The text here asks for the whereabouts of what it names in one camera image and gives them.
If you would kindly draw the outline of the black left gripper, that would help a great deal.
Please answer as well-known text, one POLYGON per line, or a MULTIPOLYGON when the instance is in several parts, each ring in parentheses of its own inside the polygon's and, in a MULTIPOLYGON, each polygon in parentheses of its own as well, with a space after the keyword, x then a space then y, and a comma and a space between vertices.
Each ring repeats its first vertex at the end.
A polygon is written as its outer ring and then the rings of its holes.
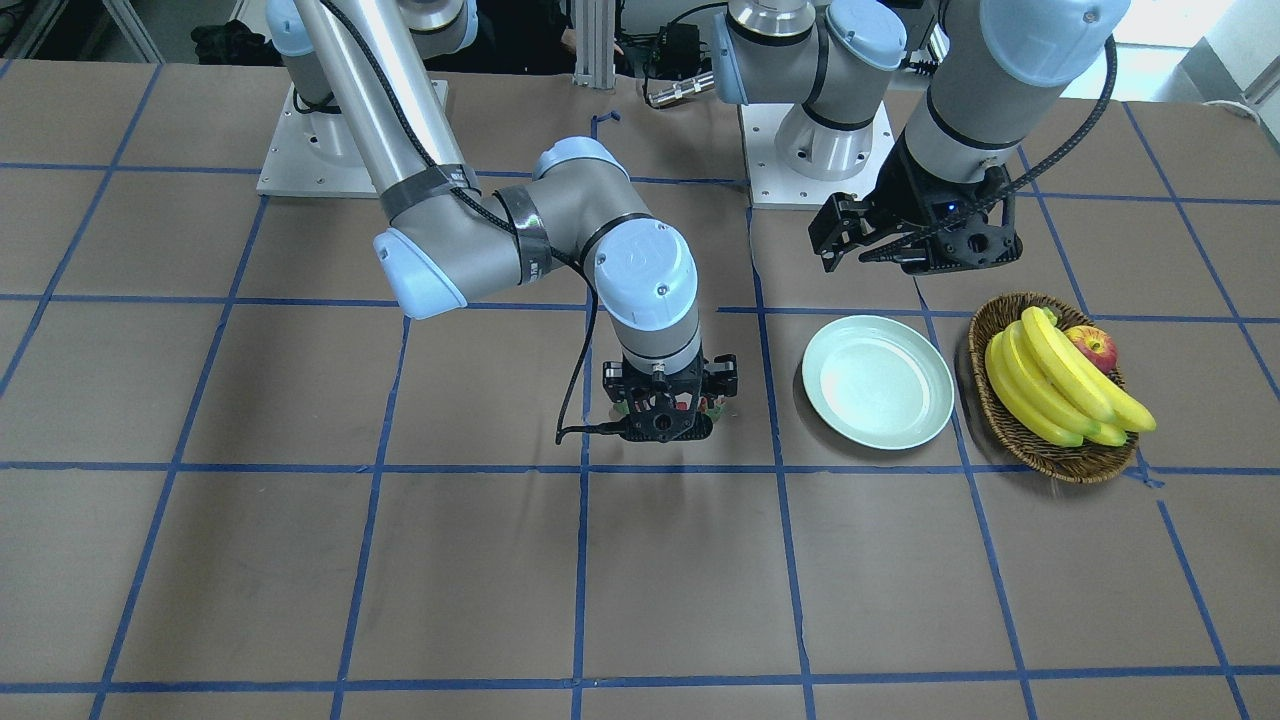
POLYGON ((905 273, 950 273, 1014 263, 1023 243, 1015 229, 1015 202, 1004 187, 1005 167, 988 167, 979 181, 957 183, 929 173, 895 143, 881 168, 870 204, 851 193, 835 192, 808 227, 812 251, 826 273, 846 252, 893 232, 904 237, 870 251, 873 263, 896 263, 905 273))

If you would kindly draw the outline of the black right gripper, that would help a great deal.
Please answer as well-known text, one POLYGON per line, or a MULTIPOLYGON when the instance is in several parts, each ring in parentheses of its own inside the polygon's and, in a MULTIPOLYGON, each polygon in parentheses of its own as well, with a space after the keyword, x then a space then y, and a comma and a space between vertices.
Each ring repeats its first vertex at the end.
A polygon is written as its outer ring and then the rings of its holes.
POLYGON ((603 366, 603 387, 612 402, 625 401, 630 413, 602 425, 607 436, 630 442, 705 439, 714 423, 699 413, 700 397, 733 397, 739 388, 737 359, 732 354, 712 363, 698 357, 680 372, 636 369, 628 361, 603 366))

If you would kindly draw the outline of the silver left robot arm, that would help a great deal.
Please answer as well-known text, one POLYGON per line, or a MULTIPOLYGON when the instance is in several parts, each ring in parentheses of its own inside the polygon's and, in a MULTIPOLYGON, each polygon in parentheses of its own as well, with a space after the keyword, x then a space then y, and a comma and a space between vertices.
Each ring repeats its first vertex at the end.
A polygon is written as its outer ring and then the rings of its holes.
MULTIPOLYGON (((909 275, 1016 261, 1015 192, 1069 154, 1103 115, 1114 91, 1114 29, 1126 1, 942 1, 948 51, 863 199, 832 193, 808 233, 827 272, 858 250, 909 275), (1012 178, 1021 141, 1097 58, 1103 91, 1082 126, 1044 160, 1012 178)), ((716 19, 712 67, 728 104, 790 105, 777 149, 823 181, 856 173, 840 142, 869 138, 890 77, 908 55, 908 31, 879 1, 731 1, 716 19)))

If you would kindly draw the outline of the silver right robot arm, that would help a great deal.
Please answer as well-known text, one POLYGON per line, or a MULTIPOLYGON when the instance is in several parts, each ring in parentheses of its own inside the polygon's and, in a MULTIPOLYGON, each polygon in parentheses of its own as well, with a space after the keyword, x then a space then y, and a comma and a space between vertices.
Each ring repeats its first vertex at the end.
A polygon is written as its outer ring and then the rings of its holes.
POLYGON ((527 183, 483 196, 424 67, 475 40, 475 3, 270 1, 266 18, 301 108, 340 118, 355 141, 389 223, 372 246, 406 316, 567 266, 622 348, 603 369, 622 416, 584 432, 660 443, 712 433, 713 407, 737 392, 736 359, 705 360, 689 245, 614 156, 594 138, 563 138, 527 183))

